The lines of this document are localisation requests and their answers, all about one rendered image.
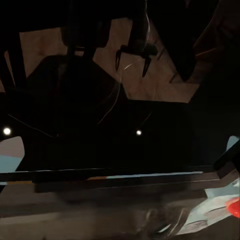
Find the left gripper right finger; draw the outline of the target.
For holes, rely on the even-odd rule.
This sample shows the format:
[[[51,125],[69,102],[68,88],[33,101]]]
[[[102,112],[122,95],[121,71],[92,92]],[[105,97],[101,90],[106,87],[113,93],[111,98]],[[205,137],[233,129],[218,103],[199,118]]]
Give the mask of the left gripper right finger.
[[[240,173],[240,135],[231,132],[228,133],[224,145],[224,152]]]

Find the microwave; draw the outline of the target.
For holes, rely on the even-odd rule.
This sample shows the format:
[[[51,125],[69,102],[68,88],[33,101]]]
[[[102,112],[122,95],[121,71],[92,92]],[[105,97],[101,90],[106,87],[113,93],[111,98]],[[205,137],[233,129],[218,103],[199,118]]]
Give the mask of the microwave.
[[[240,0],[0,0],[0,207],[240,186]]]

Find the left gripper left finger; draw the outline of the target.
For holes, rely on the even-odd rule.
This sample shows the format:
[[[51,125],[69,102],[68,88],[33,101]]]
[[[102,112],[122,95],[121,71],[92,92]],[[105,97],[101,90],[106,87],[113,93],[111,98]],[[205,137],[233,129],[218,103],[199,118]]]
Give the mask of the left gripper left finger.
[[[0,138],[0,193],[26,152],[21,133]]]

